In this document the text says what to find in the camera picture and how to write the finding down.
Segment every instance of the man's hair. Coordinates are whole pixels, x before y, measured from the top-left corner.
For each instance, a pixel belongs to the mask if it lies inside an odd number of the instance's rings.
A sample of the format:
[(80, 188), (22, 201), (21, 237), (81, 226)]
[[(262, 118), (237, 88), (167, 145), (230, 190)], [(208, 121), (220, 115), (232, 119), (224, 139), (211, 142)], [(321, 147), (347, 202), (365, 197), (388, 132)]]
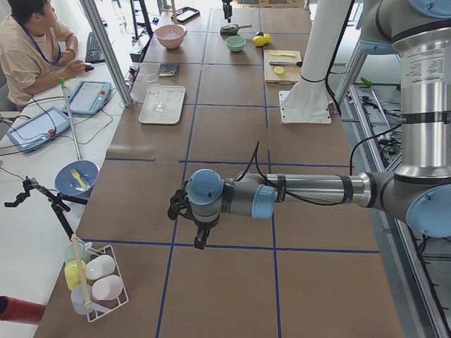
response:
[(11, 14), (21, 23), (27, 23), (33, 13), (44, 15), (44, 6), (49, 0), (8, 0)]

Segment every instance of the pink bowl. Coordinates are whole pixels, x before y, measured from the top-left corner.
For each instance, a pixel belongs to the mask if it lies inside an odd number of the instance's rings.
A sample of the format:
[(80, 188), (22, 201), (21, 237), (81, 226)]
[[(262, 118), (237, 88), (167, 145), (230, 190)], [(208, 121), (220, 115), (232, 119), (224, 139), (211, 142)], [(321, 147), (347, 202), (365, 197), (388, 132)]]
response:
[(167, 49), (174, 49), (182, 44), (187, 32), (182, 25), (165, 25), (155, 31), (155, 36)]

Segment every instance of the man's arm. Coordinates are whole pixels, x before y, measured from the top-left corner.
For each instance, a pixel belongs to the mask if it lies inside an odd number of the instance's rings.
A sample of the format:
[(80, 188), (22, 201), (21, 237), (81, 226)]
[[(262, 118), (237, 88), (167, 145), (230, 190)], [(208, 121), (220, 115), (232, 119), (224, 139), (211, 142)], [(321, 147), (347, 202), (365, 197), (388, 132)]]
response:
[(78, 38), (75, 34), (69, 35), (65, 40), (66, 50), (61, 53), (61, 59), (58, 65), (65, 66), (68, 65), (71, 60), (77, 55), (78, 49)]
[(81, 60), (76, 60), (69, 63), (63, 70), (37, 77), (35, 82), (31, 86), (24, 88), (23, 91), (28, 95), (36, 95), (56, 86), (60, 77), (64, 77), (67, 80), (84, 72), (85, 64)]

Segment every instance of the green bowl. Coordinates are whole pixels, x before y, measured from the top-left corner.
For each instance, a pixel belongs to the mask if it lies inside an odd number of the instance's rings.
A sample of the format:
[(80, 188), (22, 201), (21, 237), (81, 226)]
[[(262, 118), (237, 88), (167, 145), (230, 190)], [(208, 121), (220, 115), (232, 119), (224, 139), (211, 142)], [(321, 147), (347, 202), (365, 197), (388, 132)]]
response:
[(225, 43), (231, 51), (241, 51), (245, 47), (246, 40), (243, 37), (234, 35), (232, 37), (228, 37), (225, 40)]

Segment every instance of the beige t-shirt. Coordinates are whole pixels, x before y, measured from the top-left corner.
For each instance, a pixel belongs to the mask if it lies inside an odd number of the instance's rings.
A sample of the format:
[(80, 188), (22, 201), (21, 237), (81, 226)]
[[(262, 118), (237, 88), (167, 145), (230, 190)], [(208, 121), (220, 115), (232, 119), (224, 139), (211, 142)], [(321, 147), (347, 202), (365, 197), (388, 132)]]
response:
[[(24, 106), (31, 96), (23, 90), (35, 83), (37, 77), (50, 73), (50, 63), (45, 61), (35, 44), (13, 17), (0, 24), (0, 63), (8, 80), (8, 98)], [(73, 33), (62, 22), (49, 28), (43, 37), (34, 37), (47, 60), (58, 58), (58, 42), (64, 42)]]

